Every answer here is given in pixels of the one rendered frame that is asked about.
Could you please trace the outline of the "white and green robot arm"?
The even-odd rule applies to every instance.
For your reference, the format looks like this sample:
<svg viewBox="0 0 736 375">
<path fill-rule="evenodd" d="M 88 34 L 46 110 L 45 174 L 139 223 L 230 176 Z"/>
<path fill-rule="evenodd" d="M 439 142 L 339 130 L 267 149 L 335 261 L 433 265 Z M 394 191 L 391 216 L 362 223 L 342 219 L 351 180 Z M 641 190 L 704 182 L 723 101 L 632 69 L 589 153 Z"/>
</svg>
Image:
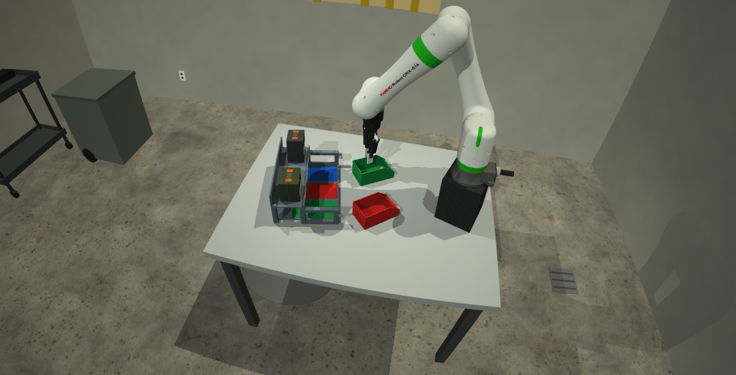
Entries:
<svg viewBox="0 0 736 375">
<path fill-rule="evenodd" d="M 460 6 L 447 6 L 438 18 L 387 72 L 363 83 L 352 109 L 366 123 L 381 123 L 384 107 L 395 95 L 451 57 L 463 107 L 462 136 L 451 176 L 469 188 L 484 183 L 493 187 L 500 175 L 513 177 L 513 171 L 500 170 L 489 161 L 496 136 L 495 114 L 478 65 L 470 15 Z"/>
</svg>

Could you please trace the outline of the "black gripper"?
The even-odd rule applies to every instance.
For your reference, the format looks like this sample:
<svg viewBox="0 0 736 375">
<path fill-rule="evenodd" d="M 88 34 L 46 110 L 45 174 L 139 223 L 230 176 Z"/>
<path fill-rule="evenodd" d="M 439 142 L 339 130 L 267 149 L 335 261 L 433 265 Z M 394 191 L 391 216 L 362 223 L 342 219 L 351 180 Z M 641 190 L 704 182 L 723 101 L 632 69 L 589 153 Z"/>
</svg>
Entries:
<svg viewBox="0 0 736 375">
<path fill-rule="evenodd" d="M 378 149 L 378 142 L 380 141 L 380 139 L 377 136 L 380 124 L 381 123 L 370 124 L 363 121 L 363 144 L 365 145 L 365 157 L 367 157 L 367 164 L 373 162 L 373 155 Z"/>
</svg>

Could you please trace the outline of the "red bin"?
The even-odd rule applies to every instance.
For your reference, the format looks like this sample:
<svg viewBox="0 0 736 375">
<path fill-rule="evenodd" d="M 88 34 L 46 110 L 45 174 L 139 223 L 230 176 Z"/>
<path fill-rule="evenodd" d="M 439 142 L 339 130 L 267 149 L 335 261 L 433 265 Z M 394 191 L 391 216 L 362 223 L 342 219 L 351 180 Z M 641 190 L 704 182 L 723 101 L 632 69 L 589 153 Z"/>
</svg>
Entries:
<svg viewBox="0 0 736 375">
<path fill-rule="evenodd" d="M 398 207 L 387 194 L 374 193 L 353 201 L 352 214 L 363 229 L 368 229 L 398 216 Z M 370 216 L 370 217 L 369 217 Z"/>
</svg>

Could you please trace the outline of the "green bin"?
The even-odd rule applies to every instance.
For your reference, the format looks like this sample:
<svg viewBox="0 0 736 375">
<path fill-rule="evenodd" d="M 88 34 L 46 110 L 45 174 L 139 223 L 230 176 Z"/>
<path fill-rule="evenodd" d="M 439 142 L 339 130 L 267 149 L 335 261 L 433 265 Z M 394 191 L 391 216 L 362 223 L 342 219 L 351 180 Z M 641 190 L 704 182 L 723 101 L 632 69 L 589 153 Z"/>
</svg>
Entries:
<svg viewBox="0 0 736 375">
<path fill-rule="evenodd" d="M 366 160 L 367 157 L 352 161 L 352 173 L 360 186 L 393 177 L 393 170 L 384 158 L 373 155 L 373 162 L 370 164 L 367 164 Z M 385 166 L 385 168 L 380 169 L 381 166 Z"/>
</svg>

